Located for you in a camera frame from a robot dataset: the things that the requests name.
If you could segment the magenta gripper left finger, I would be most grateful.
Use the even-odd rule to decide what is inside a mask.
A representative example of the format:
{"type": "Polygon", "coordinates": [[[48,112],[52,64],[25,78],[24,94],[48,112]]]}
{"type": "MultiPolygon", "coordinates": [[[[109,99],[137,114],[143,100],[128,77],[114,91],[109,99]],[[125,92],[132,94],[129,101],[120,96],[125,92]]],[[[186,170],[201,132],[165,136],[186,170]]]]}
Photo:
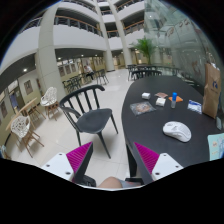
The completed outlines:
{"type": "Polygon", "coordinates": [[[86,143],[69,153],[59,152],[42,169],[74,183],[81,183],[93,153],[93,143],[86,143]]]}

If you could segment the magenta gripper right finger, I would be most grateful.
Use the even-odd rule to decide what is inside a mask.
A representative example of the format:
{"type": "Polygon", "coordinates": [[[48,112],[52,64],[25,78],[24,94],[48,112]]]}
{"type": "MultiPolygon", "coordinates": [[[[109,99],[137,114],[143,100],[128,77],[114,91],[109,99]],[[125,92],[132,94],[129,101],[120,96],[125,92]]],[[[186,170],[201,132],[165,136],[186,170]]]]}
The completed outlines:
{"type": "Polygon", "coordinates": [[[168,176],[182,169],[182,166],[169,154],[158,154],[139,143],[134,143],[137,151],[154,181],[168,176]]]}

